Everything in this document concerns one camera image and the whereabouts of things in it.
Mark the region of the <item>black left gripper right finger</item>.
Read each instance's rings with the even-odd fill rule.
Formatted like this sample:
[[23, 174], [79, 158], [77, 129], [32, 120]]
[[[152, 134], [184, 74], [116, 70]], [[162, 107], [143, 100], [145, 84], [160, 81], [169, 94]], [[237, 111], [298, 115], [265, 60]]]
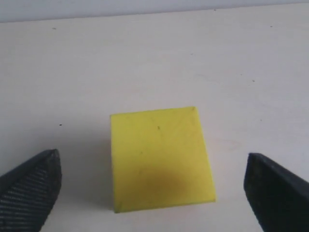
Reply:
[[243, 188], [265, 232], [309, 230], [309, 184], [260, 153], [248, 155]]

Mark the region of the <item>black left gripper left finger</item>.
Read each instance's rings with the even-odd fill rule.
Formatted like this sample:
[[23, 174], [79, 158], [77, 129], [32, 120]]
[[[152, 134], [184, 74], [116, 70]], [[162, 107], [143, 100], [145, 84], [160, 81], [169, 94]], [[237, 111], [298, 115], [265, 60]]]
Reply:
[[0, 178], [0, 230], [39, 232], [60, 193], [59, 151], [45, 150]]

